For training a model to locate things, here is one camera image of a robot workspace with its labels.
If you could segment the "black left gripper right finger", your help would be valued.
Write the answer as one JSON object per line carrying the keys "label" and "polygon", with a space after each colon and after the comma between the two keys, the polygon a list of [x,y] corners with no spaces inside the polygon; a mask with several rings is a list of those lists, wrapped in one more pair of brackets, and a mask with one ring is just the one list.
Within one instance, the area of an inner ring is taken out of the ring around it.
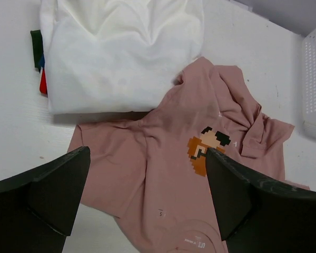
{"label": "black left gripper right finger", "polygon": [[206,172],[229,252],[316,252],[316,192],[272,179],[216,149]]}

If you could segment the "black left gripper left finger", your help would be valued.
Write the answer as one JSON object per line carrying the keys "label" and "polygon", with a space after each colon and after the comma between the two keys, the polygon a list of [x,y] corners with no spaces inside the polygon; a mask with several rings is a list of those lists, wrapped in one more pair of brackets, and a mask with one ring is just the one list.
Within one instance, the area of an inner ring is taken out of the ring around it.
{"label": "black left gripper left finger", "polygon": [[62,252],[90,167],[89,147],[0,181],[0,252]]}

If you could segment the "pink t shirt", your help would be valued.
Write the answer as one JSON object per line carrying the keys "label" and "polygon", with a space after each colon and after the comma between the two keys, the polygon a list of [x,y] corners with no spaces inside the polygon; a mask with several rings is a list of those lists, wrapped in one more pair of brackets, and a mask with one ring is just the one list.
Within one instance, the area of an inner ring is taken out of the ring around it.
{"label": "pink t shirt", "polygon": [[140,252],[227,252],[206,176],[208,148],[279,181],[293,125],[270,118],[237,66],[201,57],[142,119],[76,126],[87,146],[81,202],[113,216]]}

